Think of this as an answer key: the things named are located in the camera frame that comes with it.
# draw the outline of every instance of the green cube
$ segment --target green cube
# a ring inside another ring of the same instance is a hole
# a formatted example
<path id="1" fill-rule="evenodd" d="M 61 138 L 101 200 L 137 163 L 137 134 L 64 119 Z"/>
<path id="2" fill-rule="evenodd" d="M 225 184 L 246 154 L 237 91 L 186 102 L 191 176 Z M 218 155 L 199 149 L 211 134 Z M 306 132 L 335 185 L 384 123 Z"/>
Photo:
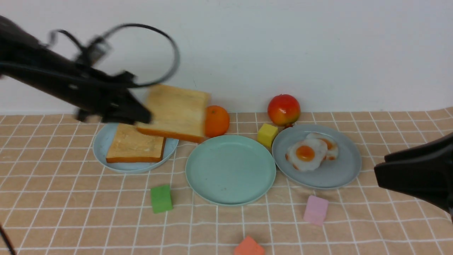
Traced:
<path id="1" fill-rule="evenodd" d="M 170 196 L 170 185 L 151 188 L 151 205 L 154 213 L 173 209 Z"/>

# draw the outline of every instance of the red apple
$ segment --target red apple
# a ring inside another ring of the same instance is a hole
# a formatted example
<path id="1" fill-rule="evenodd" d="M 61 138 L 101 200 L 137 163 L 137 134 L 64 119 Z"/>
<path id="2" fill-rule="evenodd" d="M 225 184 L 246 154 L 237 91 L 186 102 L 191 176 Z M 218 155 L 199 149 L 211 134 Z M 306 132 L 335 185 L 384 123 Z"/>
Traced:
<path id="1" fill-rule="evenodd" d="M 291 95 L 278 95 L 270 101 L 267 114 L 275 125 L 289 128 L 299 119 L 300 105 Z"/>

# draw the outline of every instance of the mint green plate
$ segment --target mint green plate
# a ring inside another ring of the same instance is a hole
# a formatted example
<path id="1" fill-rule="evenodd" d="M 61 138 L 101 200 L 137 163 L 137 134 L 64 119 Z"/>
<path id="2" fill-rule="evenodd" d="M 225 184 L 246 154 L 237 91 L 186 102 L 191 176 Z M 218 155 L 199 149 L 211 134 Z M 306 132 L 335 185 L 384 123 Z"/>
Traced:
<path id="1" fill-rule="evenodd" d="M 242 206 L 262 197 L 274 183 L 276 166 L 271 153 L 257 141 L 238 135 L 211 138 L 187 159 L 191 188 L 207 201 Z"/>

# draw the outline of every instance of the toast slice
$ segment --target toast slice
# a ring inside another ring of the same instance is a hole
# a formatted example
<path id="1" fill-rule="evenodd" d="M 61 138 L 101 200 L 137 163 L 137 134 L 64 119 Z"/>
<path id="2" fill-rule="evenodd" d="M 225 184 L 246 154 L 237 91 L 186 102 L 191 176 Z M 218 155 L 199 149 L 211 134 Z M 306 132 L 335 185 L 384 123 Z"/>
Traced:
<path id="1" fill-rule="evenodd" d="M 165 138 L 144 135 L 134 126 L 118 124 L 107 163 L 159 162 L 164 155 Z"/>
<path id="2" fill-rule="evenodd" d="M 210 99 L 206 92 L 163 84 L 151 86 L 145 105 L 153 114 L 153 121 L 138 123 L 137 130 L 147 135 L 202 143 Z"/>

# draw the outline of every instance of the plate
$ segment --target plate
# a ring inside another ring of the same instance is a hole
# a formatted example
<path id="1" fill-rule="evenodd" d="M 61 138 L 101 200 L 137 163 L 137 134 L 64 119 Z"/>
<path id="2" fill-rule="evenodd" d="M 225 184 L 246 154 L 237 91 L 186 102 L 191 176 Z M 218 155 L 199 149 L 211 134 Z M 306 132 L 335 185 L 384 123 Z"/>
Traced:
<path id="1" fill-rule="evenodd" d="M 119 173 L 142 173 L 155 169 L 167 161 L 178 146 L 178 139 L 167 138 L 162 160 L 156 163 L 107 163 L 106 155 L 116 134 L 118 123 L 105 125 L 94 138 L 93 152 L 96 159 L 107 168 Z"/>
<path id="2" fill-rule="evenodd" d="M 312 172 L 301 172 L 289 163 L 285 154 L 296 142 L 302 141 L 311 132 L 331 137 L 338 145 L 338 158 L 324 161 Z M 280 170 L 291 180 L 316 189 L 337 189 L 351 183 L 362 166 L 362 158 L 357 146 L 346 135 L 320 125 L 295 125 L 280 132 L 272 145 L 272 155 Z"/>
<path id="3" fill-rule="evenodd" d="M 206 140 L 189 155 L 186 177 L 205 200 L 221 206 L 242 206 L 262 197 L 274 183 L 271 153 L 257 141 L 238 135 Z"/>

